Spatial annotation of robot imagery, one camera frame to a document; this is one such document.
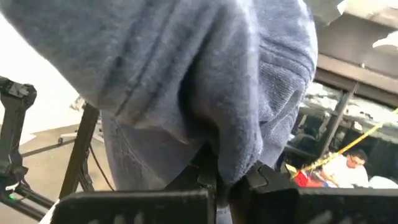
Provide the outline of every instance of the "ceiling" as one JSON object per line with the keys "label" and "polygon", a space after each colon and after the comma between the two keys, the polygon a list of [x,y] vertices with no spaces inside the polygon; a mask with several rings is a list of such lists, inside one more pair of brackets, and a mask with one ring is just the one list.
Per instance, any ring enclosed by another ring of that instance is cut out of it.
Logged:
{"label": "ceiling", "polygon": [[347,0],[345,13],[398,29],[398,0]]}

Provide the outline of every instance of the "yellow cord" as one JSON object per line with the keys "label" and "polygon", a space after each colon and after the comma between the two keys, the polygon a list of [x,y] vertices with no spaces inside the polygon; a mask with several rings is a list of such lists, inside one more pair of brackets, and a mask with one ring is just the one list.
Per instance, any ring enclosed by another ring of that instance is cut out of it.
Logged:
{"label": "yellow cord", "polygon": [[[398,113],[398,108],[395,109],[393,112],[393,114],[397,114]],[[330,157],[323,159],[323,160],[318,160],[316,162],[314,162],[313,164],[304,167],[303,169],[301,169],[301,172],[306,172],[309,170],[314,170],[319,166],[325,165],[326,163],[330,162],[332,159],[334,159],[336,156],[346,152],[348,149],[351,149],[353,146],[355,146],[357,143],[359,143],[360,141],[362,141],[364,138],[368,137],[369,135],[371,135],[373,132],[377,131],[379,128],[381,128],[383,125],[385,125],[386,123],[389,123],[390,121],[382,121],[380,123],[377,123],[377,125],[375,125],[373,128],[371,128],[369,131],[366,131],[363,135],[361,135],[359,138],[355,139],[353,142],[349,143],[346,147],[340,149],[337,153],[332,154]],[[299,174],[299,172],[296,172],[291,179],[295,178],[297,175]]]}

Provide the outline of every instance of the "floor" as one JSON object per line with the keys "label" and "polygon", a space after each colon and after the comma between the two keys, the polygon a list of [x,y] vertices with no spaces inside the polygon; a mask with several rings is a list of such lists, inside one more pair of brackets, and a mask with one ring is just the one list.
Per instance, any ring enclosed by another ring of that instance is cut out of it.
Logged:
{"label": "floor", "polygon": [[[24,156],[24,165],[29,168],[26,181],[28,181],[34,191],[51,200],[58,199],[63,176],[65,175],[73,147],[73,139],[70,141],[66,139],[62,146],[57,146],[58,137],[60,134],[72,133],[76,128],[77,126],[73,125],[35,133],[36,138],[20,147],[20,152]],[[101,168],[113,185],[103,143],[93,140],[92,146]],[[88,169],[93,179],[94,188],[96,190],[109,190],[92,156],[90,156],[88,161]],[[36,221],[1,203],[0,223],[37,224]]]}

